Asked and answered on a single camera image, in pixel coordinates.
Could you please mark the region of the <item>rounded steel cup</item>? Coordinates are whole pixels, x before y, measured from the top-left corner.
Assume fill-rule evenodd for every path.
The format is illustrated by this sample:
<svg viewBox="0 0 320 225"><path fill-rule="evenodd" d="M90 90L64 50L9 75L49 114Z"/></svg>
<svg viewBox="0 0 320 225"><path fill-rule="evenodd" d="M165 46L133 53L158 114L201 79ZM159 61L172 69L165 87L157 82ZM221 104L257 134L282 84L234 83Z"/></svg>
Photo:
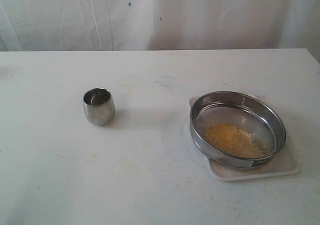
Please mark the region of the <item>rounded steel cup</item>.
<svg viewBox="0 0 320 225"><path fill-rule="evenodd" d="M113 96L105 88L93 88L83 95L83 108L87 120L95 126L108 124L115 116Z"/></svg>

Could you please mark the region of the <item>yellow white grain mix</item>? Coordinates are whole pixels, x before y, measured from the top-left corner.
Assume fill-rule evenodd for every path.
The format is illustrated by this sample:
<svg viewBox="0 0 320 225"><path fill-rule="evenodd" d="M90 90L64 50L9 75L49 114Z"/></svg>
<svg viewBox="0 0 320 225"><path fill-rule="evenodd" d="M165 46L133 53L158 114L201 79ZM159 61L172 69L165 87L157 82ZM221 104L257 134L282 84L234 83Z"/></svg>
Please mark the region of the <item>yellow white grain mix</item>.
<svg viewBox="0 0 320 225"><path fill-rule="evenodd" d="M210 125L204 131L204 139L213 148L235 157L256 159L272 153L267 141L230 123Z"/></svg>

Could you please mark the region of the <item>round steel sieve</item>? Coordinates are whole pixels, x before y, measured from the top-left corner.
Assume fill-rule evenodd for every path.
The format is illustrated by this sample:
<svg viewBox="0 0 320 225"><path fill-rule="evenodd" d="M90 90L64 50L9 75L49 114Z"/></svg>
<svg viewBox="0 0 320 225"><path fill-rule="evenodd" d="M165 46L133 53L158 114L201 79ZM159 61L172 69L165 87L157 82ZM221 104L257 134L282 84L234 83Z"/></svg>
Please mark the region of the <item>round steel sieve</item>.
<svg viewBox="0 0 320 225"><path fill-rule="evenodd" d="M215 91L189 101L189 129L196 147L210 160L240 169L254 169L270 162L286 143L286 129L281 118L264 102L235 91ZM209 126L228 123L255 134L272 147L260 158L241 158L212 147L204 137Z"/></svg>

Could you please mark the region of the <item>white plastic tray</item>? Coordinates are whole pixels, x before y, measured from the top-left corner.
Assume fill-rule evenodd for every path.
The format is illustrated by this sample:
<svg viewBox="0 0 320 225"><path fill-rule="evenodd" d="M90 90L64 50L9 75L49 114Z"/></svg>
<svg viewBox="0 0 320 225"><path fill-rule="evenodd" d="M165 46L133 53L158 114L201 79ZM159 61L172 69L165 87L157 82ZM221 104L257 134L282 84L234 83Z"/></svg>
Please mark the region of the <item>white plastic tray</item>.
<svg viewBox="0 0 320 225"><path fill-rule="evenodd" d="M282 150L265 165L253 169L231 167L206 157L205 159L211 173L222 181L239 181L282 176L293 174L299 170L299 163L291 151L291 141L287 134Z"/></svg>

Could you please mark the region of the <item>white curtain backdrop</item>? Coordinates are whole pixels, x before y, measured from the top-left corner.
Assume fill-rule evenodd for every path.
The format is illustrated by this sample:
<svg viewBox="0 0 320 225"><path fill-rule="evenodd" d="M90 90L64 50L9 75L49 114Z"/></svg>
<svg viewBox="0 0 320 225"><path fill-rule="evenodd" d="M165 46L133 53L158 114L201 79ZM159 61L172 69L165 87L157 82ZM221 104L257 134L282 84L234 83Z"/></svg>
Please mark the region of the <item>white curtain backdrop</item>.
<svg viewBox="0 0 320 225"><path fill-rule="evenodd" d="M4 51L320 47L320 0L0 0Z"/></svg>

